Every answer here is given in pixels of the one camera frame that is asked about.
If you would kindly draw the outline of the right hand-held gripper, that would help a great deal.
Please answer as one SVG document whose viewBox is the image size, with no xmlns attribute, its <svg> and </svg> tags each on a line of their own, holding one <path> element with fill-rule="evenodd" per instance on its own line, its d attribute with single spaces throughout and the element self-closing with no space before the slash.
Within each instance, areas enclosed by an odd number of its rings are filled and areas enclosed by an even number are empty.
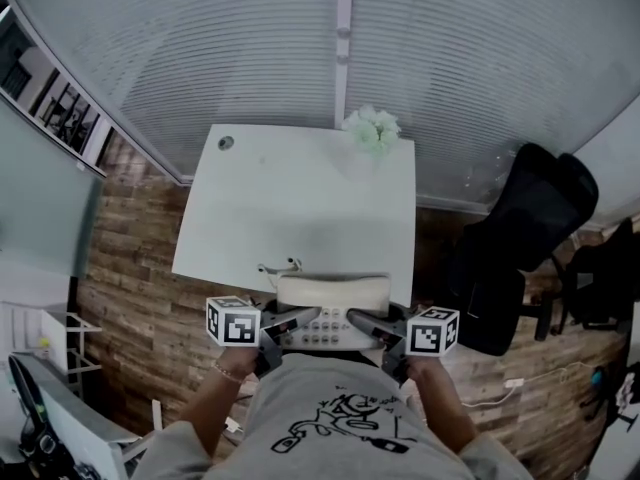
<svg viewBox="0 0 640 480">
<path fill-rule="evenodd" d="M 361 309 L 349 309 L 352 326 L 378 341 L 387 341 L 382 370 L 399 385 L 408 379 L 409 357 L 441 358 L 458 343 L 460 313 L 432 306 L 406 317 L 403 308 L 390 308 L 385 317 Z"/>
</svg>

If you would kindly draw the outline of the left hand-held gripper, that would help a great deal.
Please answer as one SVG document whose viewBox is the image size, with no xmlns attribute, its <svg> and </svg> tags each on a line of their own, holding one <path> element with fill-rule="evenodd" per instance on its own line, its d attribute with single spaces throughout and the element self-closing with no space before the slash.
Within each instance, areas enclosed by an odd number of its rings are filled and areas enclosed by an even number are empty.
<svg viewBox="0 0 640 480">
<path fill-rule="evenodd" d="M 209 297 L 205 308 L 206 331 L 217 345 L 257 351 L 254 374 L 258 378 L 282 364 L 280 336 L 307 325 L 322 311 L 320 307 L 294 307 L 274 312 L 236 296 Z"/>
</svg>

